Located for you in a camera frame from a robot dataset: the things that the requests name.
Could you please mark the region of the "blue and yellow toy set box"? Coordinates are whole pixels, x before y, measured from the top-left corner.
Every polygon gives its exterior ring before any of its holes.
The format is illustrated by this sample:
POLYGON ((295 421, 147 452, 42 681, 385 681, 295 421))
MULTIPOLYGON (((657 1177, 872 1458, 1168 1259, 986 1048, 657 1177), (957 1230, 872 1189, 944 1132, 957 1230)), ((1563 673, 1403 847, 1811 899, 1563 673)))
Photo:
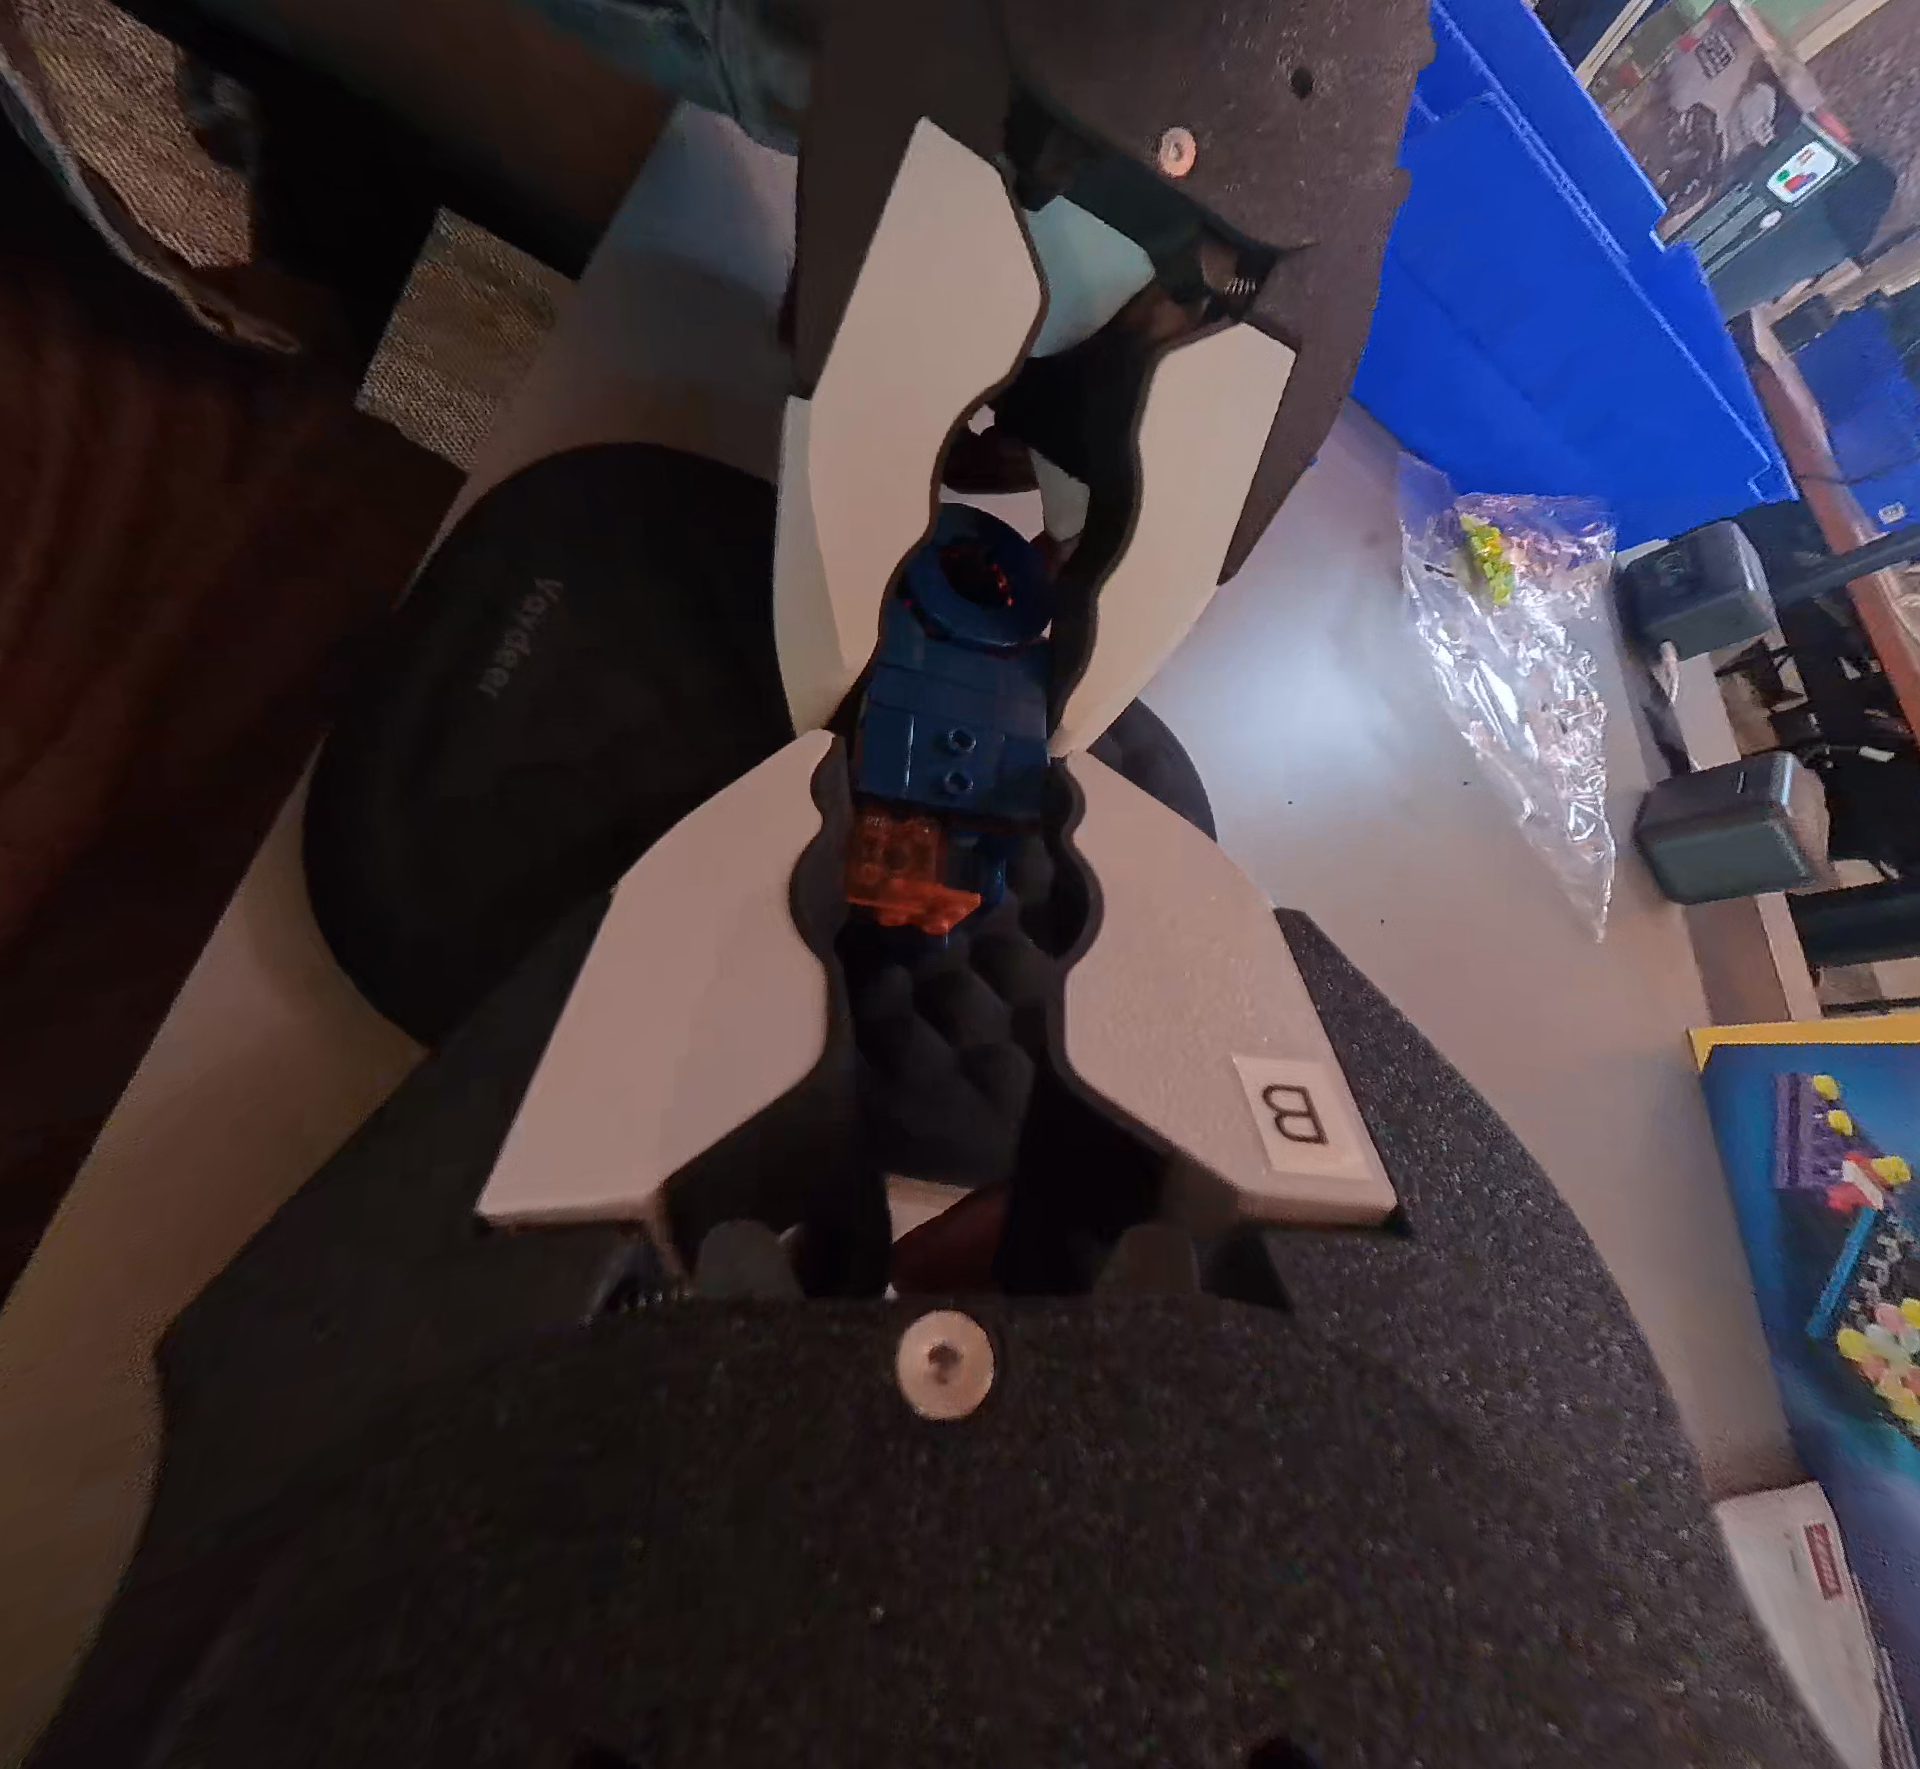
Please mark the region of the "blue and yellow toy set box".
POLYGON ((1912 1759, 1920 1698, 1920 1048, 1912 1015, 1694 1033, 1804 1483, 1723 1504, 1795 1562, 1769 1608, 1842 1759, 1912 1759))

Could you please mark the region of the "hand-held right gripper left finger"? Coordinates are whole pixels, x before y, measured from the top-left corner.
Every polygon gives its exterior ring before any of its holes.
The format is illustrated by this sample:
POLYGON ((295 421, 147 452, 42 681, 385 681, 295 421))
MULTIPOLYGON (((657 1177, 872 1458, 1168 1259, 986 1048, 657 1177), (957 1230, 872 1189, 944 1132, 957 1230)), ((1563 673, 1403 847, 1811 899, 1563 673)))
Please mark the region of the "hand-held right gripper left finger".
POLYGON ((618 888, 480 1187, 487 1223, 872 1223, 845 741, 799 732, 618 888))

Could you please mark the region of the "white instruction booklet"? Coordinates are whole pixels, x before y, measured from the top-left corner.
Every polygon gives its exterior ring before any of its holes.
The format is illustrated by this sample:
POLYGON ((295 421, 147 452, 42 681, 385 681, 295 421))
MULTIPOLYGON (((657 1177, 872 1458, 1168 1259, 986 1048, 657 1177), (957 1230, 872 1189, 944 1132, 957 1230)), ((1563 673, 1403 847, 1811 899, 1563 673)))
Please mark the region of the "white instruction booklet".
POLYGON ((1898 1759, 1888 1720, 1878 1636, 1851 1581, 1824 1483, 1744 1490, 1718 1504, 1732 1574, 1842 1769, 1898 1759))

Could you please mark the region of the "crinkled clear bag with bricks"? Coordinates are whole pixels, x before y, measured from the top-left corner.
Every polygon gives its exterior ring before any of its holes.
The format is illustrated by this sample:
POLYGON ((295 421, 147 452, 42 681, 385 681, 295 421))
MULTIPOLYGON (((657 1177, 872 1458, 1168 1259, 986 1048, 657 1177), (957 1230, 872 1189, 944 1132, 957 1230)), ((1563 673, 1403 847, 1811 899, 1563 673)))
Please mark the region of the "crinkled clear bag with bricks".
POLYGON ((1403 610, 1433 691, 1523 847, 1550 870, 1571 920, 1610 942, 1610 695, 1603 597, 1615 523, 1571 493, 1462 493, 1398 452, 1403 610))

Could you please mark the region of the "dark brown toy box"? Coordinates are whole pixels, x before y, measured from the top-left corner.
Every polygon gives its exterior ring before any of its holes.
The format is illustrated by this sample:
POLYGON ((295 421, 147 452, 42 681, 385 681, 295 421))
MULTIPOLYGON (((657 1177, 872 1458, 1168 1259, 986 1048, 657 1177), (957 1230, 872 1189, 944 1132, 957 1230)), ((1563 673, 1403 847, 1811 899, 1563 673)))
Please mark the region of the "dark brown toy box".
POLYGON ((1661 205, 1661 245, 1708 233, 1723 197, 1804 207, 1855 166, 1815 67, 1744 0, 1694 11, 1653 62, 1621 52, 1621 88, 1603 111, 1661 205))

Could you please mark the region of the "blue toy brick assembly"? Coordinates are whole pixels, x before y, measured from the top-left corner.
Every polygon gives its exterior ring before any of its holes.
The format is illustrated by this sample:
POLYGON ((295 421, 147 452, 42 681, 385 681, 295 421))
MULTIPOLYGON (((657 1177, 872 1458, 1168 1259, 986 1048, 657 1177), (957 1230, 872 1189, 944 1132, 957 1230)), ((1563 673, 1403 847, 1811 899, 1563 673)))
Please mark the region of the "blue toy brick assembly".
POLYGON ((1044 826, 1050 775, 1050 567, 967 499, 933 517, 884 603, 848 741, 848 914, 955 942, 1002 906, 1044 826))

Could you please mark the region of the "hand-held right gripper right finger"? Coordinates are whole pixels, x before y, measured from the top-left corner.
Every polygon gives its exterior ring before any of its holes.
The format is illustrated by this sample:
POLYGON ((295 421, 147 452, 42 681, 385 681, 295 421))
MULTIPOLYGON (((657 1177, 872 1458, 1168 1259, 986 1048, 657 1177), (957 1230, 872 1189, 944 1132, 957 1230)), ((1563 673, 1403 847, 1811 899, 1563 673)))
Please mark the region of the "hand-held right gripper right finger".
POLYGON ((1091 934, 1062 964, 1062 1081, 1146 1142, 1168 1223, 1383 1223, 1354 1114, 1266 890, 1179 806, 1075 755, 1062 847, 1091 934))

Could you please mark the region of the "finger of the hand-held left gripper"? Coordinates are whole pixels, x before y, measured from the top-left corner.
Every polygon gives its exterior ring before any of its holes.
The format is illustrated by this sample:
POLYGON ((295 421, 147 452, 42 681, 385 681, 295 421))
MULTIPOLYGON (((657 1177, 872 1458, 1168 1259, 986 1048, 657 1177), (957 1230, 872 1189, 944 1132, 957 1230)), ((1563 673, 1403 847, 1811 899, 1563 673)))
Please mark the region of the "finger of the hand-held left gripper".
POLYGON ((822 377, 781 421, 773 640, 795 732, 825 732, 875 654, 944 442, 1022 371, 1044 263, 992 157, 920 117, 822 377))
POLYGON ((1136 523, 1091 581, 1091 648, 1050 725, 1059 759, 1083 755, 1204 618, 1286 377, 1297 351, 1272 333, 1204 333, 1146 371, 1136 523))

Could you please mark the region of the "dark grey box device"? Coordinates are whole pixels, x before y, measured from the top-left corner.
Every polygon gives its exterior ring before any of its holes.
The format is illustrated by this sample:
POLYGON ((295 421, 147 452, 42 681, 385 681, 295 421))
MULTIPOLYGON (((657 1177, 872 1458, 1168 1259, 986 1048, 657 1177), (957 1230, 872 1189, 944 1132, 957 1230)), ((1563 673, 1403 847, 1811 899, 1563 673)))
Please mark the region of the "dark grey box device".
POLYGON ((1631 557, 1615 573, 1615 610, 1646 660, 1661 648, 1680 660, 1744 648, 1778 618, 1769 590, 1769 567, 1739 523, 1708 523, 1631 557))
POLYGON ((1815 890, 1833 875, 1833 798, 1795 755, 1671 775, 1644 795, 1638 860, 1671 906, 1815 890))

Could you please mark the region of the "black wrist rest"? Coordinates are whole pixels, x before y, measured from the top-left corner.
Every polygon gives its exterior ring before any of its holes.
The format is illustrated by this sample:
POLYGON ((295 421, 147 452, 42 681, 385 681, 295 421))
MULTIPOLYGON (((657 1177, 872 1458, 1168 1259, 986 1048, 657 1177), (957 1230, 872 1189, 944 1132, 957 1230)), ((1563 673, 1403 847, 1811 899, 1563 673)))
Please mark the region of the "black wrist rest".
MULTIPOLYGON (((773 478, 581 446, 424 557, 305 790, 305 899, 357 998, 438 1052, 690 806, 773 759, 773 478)), ((1002 1187, 1044 1006, 1083 927, 1059 826, 1002 847, 955 942, 845 927, 853 1098, 901 1177, 1002 1187)))

